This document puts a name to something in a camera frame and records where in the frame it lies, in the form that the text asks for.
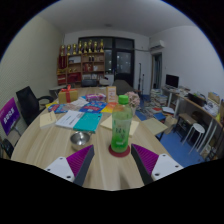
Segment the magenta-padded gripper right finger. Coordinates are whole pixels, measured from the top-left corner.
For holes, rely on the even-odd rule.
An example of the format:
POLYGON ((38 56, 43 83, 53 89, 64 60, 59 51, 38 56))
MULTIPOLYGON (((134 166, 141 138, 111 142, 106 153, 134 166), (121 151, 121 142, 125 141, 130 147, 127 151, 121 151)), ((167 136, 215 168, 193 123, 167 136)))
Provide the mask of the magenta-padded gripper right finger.
POLYGON ((158 155, 136 144, 131 145, 131 154, 145 185, 182 169, 182 166, 169 155, 158 155))

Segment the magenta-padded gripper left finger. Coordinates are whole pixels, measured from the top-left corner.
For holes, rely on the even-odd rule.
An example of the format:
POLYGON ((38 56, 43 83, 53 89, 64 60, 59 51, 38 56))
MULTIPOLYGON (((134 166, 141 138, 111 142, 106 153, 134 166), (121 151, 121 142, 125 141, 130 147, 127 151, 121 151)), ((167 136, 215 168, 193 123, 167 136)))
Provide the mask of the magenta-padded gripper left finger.
POLYGON ((90 145, 67 158, 58 157, 45 170, 78 186, 82 186, 93 157, 94 146, 90 145))

